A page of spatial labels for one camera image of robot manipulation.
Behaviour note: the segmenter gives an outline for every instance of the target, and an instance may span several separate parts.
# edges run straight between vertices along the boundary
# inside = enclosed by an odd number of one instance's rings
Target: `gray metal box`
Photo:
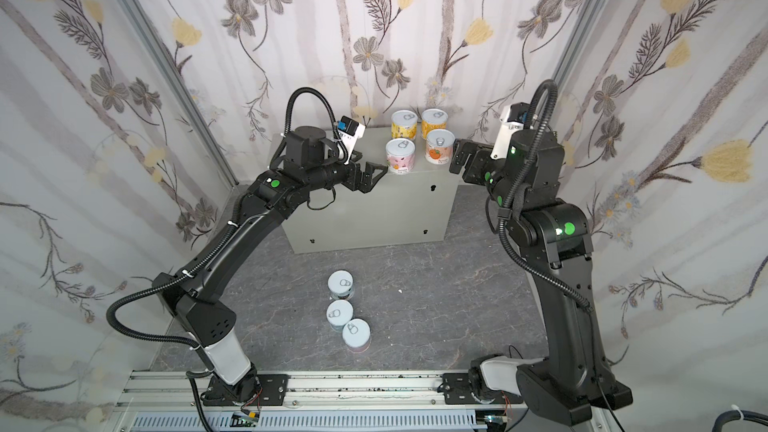
[[[436,242],[446,235],[448,216],[459,177],[448,164],[436,166],[425,157],[425,141],[416,134],[414,170],[399,176],[388,172],[367,194],[336,187],[336,201],[315,211],[299,207],[283,222],[283,230],[296,254],[378,247],[380,245]],[[360,164],[386,164],[385,145],[389,127],[367,129],[355,150],[362,152]],[[331,201],[331,192],[312,192],[312,207]]]

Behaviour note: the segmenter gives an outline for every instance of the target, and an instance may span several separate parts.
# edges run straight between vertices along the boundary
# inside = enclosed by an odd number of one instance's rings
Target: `floral wallpaper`
[[[493,140],[504,105],[554,71],[585,0],[139,1],[248,180],[305,85],[368,126],[440,107],[457,137]],[[296,123],[327,127],[318,104],[296,106]]]
[[[587,213],[600,331],[627,430],[764,410],[764,0],[608,0],[553,128]]]
[[[101,430],[156,351],[106,307],[186,263],[228,187],[116,0],[0,10],[0,429]],[[195,33],[174,30],[179,55]],[[129,309],[143,330],[170,322]]]

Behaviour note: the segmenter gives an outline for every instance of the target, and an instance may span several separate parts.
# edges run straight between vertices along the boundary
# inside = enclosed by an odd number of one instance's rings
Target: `yellow can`
[[[392,114],[392,138],[415,139],[418,117],[411,110],[398,110]]]
[[[448,114],[440,109],[427,109],[422,114],[422,139],[427,138],[432,130],[445,129],[448,124]]]

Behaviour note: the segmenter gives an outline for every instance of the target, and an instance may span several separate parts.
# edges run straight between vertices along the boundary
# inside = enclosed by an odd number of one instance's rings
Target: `white can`
[[[347,271],[336,271],[328,277],[328,289],[334,299],[349,300],[355,293],[352,285],[352,274]]]
[[[433,164],[447,164],[453,157],[453,143],[456,136],[445,129],[435,129],[427,134],[426,158]]]
[[[435,129],[445,129],[448,124],[448,113],[440,109],[427,109],[422,112],[422,139]]]
[[[408,139],[392,139],[386,143],[386,161],[393,174],[407,174],[416,163],[416,145]]]
[[[347,322],[352,320],[354,309],[352,304],[345,300],[333,301],[326,310],[326,317],[328,317],[328,323],[334,331],[341,332]]]
[[[346,346],[356,354],[365,352],[371,344],[371,328],[368,322],[361,318],[347,322],[341,336]]]

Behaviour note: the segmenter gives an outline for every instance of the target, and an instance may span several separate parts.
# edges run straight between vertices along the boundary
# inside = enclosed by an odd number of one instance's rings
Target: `marble-pattern floor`
[[[463,369],[485,354],[506,354],[509,344],[526,358],[546,355],[524,272],[488,230],[485,193],[458,188],[443,242],[293,254],[283,229],[275,230],[221,298],[237,313],[246,354],[260,370]],[[352,273],[355,316],[371,326],[361,354],[325,318],[326,281],[337,269]],[[169,333],[180,330],[174,322]],[[199,370],[200,360],[164,344],[151,369]]]

